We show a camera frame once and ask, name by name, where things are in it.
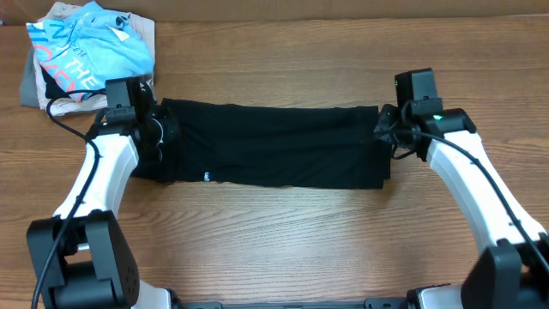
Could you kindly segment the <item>black polo shirt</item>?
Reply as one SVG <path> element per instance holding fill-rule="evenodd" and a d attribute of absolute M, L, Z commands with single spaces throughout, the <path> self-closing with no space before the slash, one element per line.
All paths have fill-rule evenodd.
<path fill-rule="evenodd" d="M 374 137 L 378 109 L 273 108 L 165 99 L 180 138 L 133 177 L 159 183 L 380 189 L 391 147 Z"/>

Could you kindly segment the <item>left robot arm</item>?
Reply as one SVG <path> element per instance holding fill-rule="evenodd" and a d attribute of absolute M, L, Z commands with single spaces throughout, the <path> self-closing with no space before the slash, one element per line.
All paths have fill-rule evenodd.
<path fill-rule="evenodd" d="M 177 122 L 142 76 L 108 80 L 100 92 L 107 107 L 78 134 L 86 156 L 69 195 L 27 230 L 37 277 L 31 306 L 179 308 L 171 289 L 141 280 L 118 224 L 130 175 L 164 160 L 163 148 L 178 139 Z"/>

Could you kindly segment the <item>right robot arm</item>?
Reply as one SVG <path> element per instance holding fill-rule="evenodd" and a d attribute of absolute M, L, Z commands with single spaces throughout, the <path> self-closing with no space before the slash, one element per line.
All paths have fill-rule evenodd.
<path fill-rule="evenodd" d="M 414 288 L 367 308 L 548 309 L 548 233 L 515 199 L 490 162 L 471 118 L 446 109 L 432 69 L 395 76 L 396 105 L 374 130 L 416 155 L 448 187 L 472 231 L 479 258 L 460 285 Z"/>

